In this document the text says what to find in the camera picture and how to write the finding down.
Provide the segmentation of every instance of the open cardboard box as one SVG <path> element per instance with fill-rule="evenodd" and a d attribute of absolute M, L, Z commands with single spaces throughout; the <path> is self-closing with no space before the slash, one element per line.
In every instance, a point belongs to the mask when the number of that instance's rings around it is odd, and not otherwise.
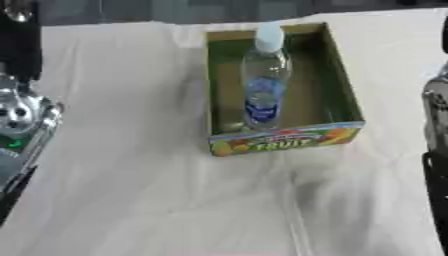
<path fill-rule="evenodd" d="M 240 73 L 255 32 L 207 33 L 207 125 L 213 155 L 342 144 L 351 141 L 363 127 L 364 118 L 327 24 L 283 29 L 293 73 L 279 128 L 261 132 L 244 126 Z"/>

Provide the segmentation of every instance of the metal robot part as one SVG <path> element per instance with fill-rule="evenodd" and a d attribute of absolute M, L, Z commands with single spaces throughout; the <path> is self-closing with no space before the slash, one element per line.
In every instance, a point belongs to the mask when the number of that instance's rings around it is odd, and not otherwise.
<path fill-rule="evenodd" d="M 16 22 L 27 22 L 33 13 L 30 2 L 27 0 L 3 0 L 4 12 L 8 17 Z"/>

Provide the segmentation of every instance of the bottle cap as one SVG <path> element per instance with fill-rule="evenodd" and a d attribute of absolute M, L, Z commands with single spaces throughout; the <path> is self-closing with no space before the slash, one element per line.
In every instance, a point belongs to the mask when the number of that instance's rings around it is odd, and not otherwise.
<path fill-rule="evenodd" d="M 264 23 L 257 29 L 255 47 L 260 52 L 273 53 L 283 47 L 284 40 L 285 33 L 277 23 Z"/>

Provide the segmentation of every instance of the white tablecloth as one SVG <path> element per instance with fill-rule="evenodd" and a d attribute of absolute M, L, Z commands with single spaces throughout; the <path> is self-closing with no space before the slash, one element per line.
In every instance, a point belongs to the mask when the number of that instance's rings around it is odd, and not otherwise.
<path fill-rule="evenodd" d="M 203 32 L 255 24 L 45 28 L 40 90 L 68 110 L 0 255 L 442 255 L 420 93 L 445 15 L 285 21 L 330 23 L 367 124 L 345 146 L 227 158 L 206 151 Z"/>

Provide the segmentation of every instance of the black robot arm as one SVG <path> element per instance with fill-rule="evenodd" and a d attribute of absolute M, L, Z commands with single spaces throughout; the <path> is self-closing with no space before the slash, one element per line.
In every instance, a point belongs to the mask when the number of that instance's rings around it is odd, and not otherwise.
<path fill-rule="evenodd" d="M 23 83 L 39 80 L 42 72 L 39 3 L 25 3 L 29 12 L 26 19 L 11 14 L 8 9 L 11 3 L 14 1 L 0 1 L 0 62 L 8 75 Z"/>

